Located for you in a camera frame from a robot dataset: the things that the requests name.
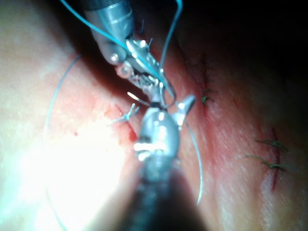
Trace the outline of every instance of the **blue suture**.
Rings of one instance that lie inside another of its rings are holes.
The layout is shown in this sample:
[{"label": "blue suture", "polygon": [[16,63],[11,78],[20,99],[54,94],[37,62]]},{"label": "blue suture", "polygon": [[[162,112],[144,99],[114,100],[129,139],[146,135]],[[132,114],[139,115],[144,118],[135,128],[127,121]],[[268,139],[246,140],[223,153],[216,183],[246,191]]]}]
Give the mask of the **blue suture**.
[{"label": "blue suture", "polygon": [[[86,19],[84,19],[80,14],[78,14],[72,7],[70,7],[70,5],[67,4],[67,2],[65,0],[60,0],[61,3],[76,17],[78,18],[81,22],[83,22],[85,25],[87,25],[88,27],[90,27],[91,29],[97,31],[98,33],[102,34],[103,36],[107,37],[108,39],[110,39],[111,41],[115,42],[116,44],[118,44],[119,46],[121,46],[122,48],[124,48],[127,52],[130,53],[129,49],[127,48],[127,46],[125,44],[123,44],[121,41],[117,40],[116,38],[112,37],[111,35],[105,33],[104,31],[100,30],[99,28],[97,28],[95,25],[89,23]],[[161,78],[161,76],[159,75],[159,73],[155,72],[148,64],[147,62],[143,59],[140,58],[137,55],[137,58],[144,64],[146,65],[149,69],[151,69],[155,75],[155,77],[157,79],[159,79],[159,81],[161,81],[163,83],[163,85],[165,86],[165,88],[167,89],[167,91],[170,93],[170,95],[172,96],[172,98],[174,99],[175,96],[173,95],[171,89],[169,88],[169,86],[165,83],[165,81]]]},{"label": "blue suture", "polygon": [[193,135],[193,132],[192,132],[192,129],[191,127],[188,125],[187,121],[185,121],[185,124],[188,128],[188,131],[191,135],[191,138],[192,138],[192,142],[193,142],[193,145],[194,145],[194,148],[197,152],[197,158],[198,158],[198,164],[199,164],[199,171],[200,171],[200,189],[199,189],[199,196],[198,196],[198,201],[197,201],[197,205],[200,204],[200,201],[201,201],[201,197],[202,197],[202,193],[203,193],[203,169],[202,169],[202,161],[201,161],[201,156],[200,156],[200,151],[198,149],[198,144],[197,144],[197,141],[196,141],[196,138],[194,137]]},{"label": "blue suture", "polygon": [[[82,54],[79,54],[72,62],[71,64],[69,65],[69,67],[67,68],[67,70],[65,71],[65,73],[63,74],[63,76],[61,77],[53,95],[52,95],[52,99],[51,99],[51,102],[49,103],[49,107],[48,107],[48,111],[47,111],[47,116],[46,116],[46,119],[45,119],[45,125],[44,125],[44,133],[43,133],[43,147],[45,147],[45,144],[46,144],[46,139],[48,137],[48,133],[49,133],[49,124],[50,124],[50,120],[51,120],[51,113],[52,113],[52,109],[53,109],[53,106],[54,106],[54,103],[56,101],[56,98],[58,96],[58,93],[59,93],[59,90],[68,74],[68,72],[73,68],[73,66],[76,64],[76,62],[82,57]],[[53,206],[53,203],[52,203],[52,199],[51,199],[51,196],[48,192],[48,189],[46,189],[46,195],[47,195],[47,198],[49,200],[49,203],[50,203],[50,206],[51,206],[51,209],[59,223],[59,225],[61,226],[62,230],[64,231],[67,231],[67,228],[66,226],[63,224],[63,222],[61,221],[60,217],[58,216],[57,212],[56,212],[56,209],[55,207]]]},{"label": "blue suture", "polygon": [[166,58],[166,54],[167,54],[167,49],[168,49],[168,46],[169,46],[169,43],[170,43],[170,40],[171,40],[171,36],[173,34],[173,31],[174,31],[174,28],[178,22],[178,19],[180,17],[180,14],[182,12],[182,9],[183,9],[183,3],[182,3],[182,0],[176,0],[177,4],[178,4],[178,9],[174,15],[174,18],[173,18],[173,21],[172,21],[172,24],[171,24],[171,27],[170,27],[170,30],[168,32],[168,35],[167,35],[167,38],[166,38],[166,41],[165,41],[165,44],[164,44],[164,48],[163,48],[163,52],[162,52],[162,56],[160,58],[160,66],[159,66],[159,69],[163,68],[164,66],[164,62],[165,62],[165,58]]},{"label": "blue suture", "polygon": [[46,120],[45,120],[45,129],[47,129],[46,131],[44,131],[44,135],[47,135],[48,133],[48,128],[49,128],[49,123],[50,123],[50,117],[51,117],[51,113],[52,113],[52,108],[53,108],[53,105],[54,105],[54,102],[57,98],[57,95],[58,95],[58,92],[60,90],[60,87],[62,86],[63,84],[63,81],[65,79],[65,77],[67,76],[68,72],[72,69],[72,67],[75,65],[75,63],[82,57],[82,54],[79,54],[70,64],[70,66],[67,68],[67,70],[65,71],[65,73],[63,74],[62,78],[60,79],[57,87],[56,87],[56,90],[54,91],[53,93],[53,96],[52,96],[52,99],[51,99],[51,102],[49,104],[49,108],[48,108],[48,112],[47,112],[47,116],[46,116]]}]

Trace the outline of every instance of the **blood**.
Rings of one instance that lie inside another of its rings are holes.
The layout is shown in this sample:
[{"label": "blood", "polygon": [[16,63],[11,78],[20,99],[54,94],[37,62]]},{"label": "blood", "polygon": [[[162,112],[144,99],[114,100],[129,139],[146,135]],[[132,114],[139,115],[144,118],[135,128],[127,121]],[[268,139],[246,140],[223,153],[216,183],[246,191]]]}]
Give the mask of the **blood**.
[{"label": "blood", "polygon": [[[275,128],[272,128],[272,134],[273,134],[273,138],[275,141],[277,141],[277,134],[275,131]],[[275,157],[275,164],[279,165],[280,164],[280,151],[277,147],[274,147],[274,157]],[[273,185],[271,190],[274,191],[276,188],[276,184],[277,184],[277,177],[278,177],[278,170],[279,168],[275,168],[275,172],[274,172],[274,179],[273,179]]]}]

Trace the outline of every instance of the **skin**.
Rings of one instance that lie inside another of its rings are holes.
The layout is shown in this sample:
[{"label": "skin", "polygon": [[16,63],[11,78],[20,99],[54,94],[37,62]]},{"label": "skin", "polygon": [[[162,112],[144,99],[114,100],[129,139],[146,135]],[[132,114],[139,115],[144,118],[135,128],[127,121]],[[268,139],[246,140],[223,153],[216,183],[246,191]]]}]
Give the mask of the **skin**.
[{"label": "skin", "polygon": [[[61,4],[0,5],[0,229],[61,230],[48,188],[71,230],[92,219],[109,230],[138,184],[140,163],[132,146],[145,109],[129,123],[108,123],[129,111],[134,101],[127,91],[141,94],[115,75],[89,29]],[[198,212],[204,224],[213,231],[307,230],[308,85],[300,53],[306,38],[297,36],[297,18],[271,13],[286,25],[280,36],[279,20],[269,24],[267,12],[260,19],[241,11],[238,18],[251,17],[238,20],[223,7],[185,7],[164,69],[179,101],[189,93],[201,99],[208,88],[218,92],[208,107],[197,100],[188,116],[203,160]],[[157,58],[167,34],[163,25],[171,20],[168,8],[158,9],[150,2],[134,7],[136,21],[145,20],[142,38],[154,38]],[[84,51],[61,86],[42,145],[56,86]],[[186,128],[181,136],[181,167],[196,201],[197,158]],[[288,152],[256,142],[274,138]],[[270,169],[247,155],[290,168]]]}]

